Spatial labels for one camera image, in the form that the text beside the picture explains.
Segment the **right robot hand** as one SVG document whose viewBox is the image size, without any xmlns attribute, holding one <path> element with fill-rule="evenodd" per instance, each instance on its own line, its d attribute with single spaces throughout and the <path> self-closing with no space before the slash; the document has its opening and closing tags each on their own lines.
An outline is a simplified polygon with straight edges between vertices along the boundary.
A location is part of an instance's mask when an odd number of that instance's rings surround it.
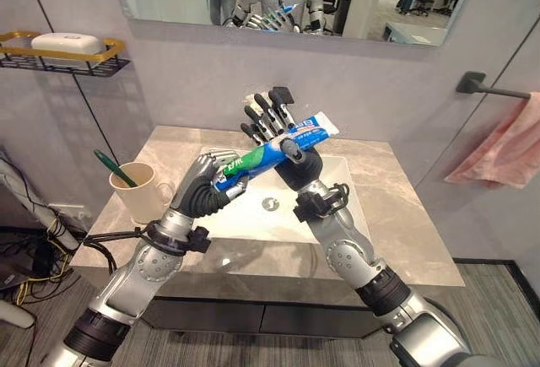
<svg viewBox="0 0 540 367">
<path fill-rule="evenodd" d="M 288 87 L 273 86 L 266 94 L 248 95 L 245 103 L 244 112 L 250 121 L 241 123 L 240 129 L 257 146 L 270 142 L 297 123 L 289 109 L 294 98 Z M 310 148 L 300 154 L 297 162 L 286 159 L 274 169 L 285 184 L 297 192 L 319 179 L 322 160 L 318 152 Z"/>
</svg>

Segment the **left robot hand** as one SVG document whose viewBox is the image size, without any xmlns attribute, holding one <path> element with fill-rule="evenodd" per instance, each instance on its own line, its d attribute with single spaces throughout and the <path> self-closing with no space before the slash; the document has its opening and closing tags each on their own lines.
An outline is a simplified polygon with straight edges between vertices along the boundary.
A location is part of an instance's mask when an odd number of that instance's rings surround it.
<svg viewBox="0 0 540 367">
<path fill-rule="evenodd" d="M 230 149 L 210 150 L 200 154 L 185 173 L 170 209 L 191 219 L 217 213 L 245 193 L 248 178 L 241 177 L 233 186 L 221 192 L 213 185 L 219 170 L 240 156 Z"/>
</svg>

